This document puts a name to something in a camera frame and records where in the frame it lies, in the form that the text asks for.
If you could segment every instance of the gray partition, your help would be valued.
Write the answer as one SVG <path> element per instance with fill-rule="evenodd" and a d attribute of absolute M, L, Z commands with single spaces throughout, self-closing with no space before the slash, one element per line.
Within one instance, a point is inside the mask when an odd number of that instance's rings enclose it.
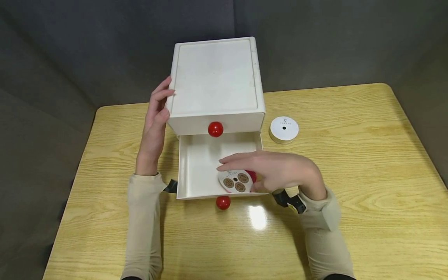
<path fill-rule="evenodd" d="M 0 279 L 41 279 L 94 106 L 0 18 Z"/>
<path fill-rule="evenodd" d="M 0 279 L 42 277 L 95 110 L 146 102 L 177 42 L 256 37 L 265 91 L 388 83 L 448 176 L 448 1 L 2 0 L 0 16 Z"/>

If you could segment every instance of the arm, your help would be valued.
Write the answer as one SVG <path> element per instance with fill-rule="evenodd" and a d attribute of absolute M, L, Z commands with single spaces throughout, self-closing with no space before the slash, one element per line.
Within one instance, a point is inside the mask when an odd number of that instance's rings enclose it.
<path fill-rule="evenodd" d="M 218 171 L 244 169 L 260 174 L 263 179 L 255 182 L 251 191 L 273 192 L 298 185 L 307 207 L 301 223 L 313 276 L 318 280 L 352 279 L 350 254 L 338 229 L 339 205 L 314 162 L 300 155 L 267 151 L 233 154 L 220 162 L 223 165 Z"/>
<path fill-rule="evenodd" d="M 129 227 L 121 279 L 156 279 L 162 270 L 159 195 L 165 187 L 160 174 L 129 179 Z"/>
<path fill-rule="evenodd" d="M 327 187 L 313 187 L 326 190 L 327 195 L 319 200 L 321 197 L 315 196 L 312 190 L 300 189 L 299 193 L 307 208 L 301 215 L 301 223 L 311 273 L 318 280 L 354 279 L 350 253 L 338 228 L 341 211 L 336 197 Z M 338 278 L 336 274 L 352 278 Z"/>
<path fill-rule="evenodd" d="M 170 82 L 171 78 L 166 78 L 151 94 L 135 174 L 129 179 L 129 227 L 121 279 L 156 279 L 162 271 L 159 195 L 166 185 L 157 172 L 157 164 L 169 118 L 164 106 L 166 98 L 174 94 L 167 90 Z"/>

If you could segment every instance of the fingernail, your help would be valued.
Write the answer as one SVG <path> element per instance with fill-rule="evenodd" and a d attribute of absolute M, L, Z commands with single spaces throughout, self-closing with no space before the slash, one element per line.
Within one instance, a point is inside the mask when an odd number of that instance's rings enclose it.
<path fill-rule="evenodd" d="M 168 111 L 167 108 L 163 108 L 163 109 L 160 111 L 160 114 L 161 114 L 162 116 L 168 116 L 168 115 L 169 115 L 169 111 Z"/>

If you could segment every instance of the red knob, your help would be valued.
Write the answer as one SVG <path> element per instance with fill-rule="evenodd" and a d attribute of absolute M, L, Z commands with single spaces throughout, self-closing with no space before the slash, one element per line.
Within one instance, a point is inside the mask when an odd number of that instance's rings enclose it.
<path fill-rule="evenodd" d="M 217 197 L 216 206 L 221 210 L 226 210 L 230 206 L 230 198 L 228 196 Z"/>
<path fill-rule="evenodd" d="M 224 132 L 224 127 L 218 121 L 211 122 L 208 125 L 208 134 L 210 134 L 210 136 L 212 136 L 212 137 L 219 137 L 219 136 L 221 136 L 221 134 L 223 132 Z"/>
<path fill-rule="evenodd" d="M 250 170 L 246 170 L 246 172 L 249 173 L 252 183 L 255 183 L 257 181 L 257 173 Z"/>

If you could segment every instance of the white drawer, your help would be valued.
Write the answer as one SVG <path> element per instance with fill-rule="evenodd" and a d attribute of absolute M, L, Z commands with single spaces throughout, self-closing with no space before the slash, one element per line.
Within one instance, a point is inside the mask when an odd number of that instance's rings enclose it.
<path fill-rule="evenodd" d="M 234 153 L 262 150 L 260 132 L 225 133 L 179 137 L 179 178 L 177 199 L 214 198 L 218 196 L 255 196 L 261 193 L 229 194 L 219 183 L 218 160 Z"/>
<path fill-rule="evenodd" d="M 265 115 L 254 37 L 178 43 L 174 47 L 168 124 L 177 135 L 260 131 Z"/>

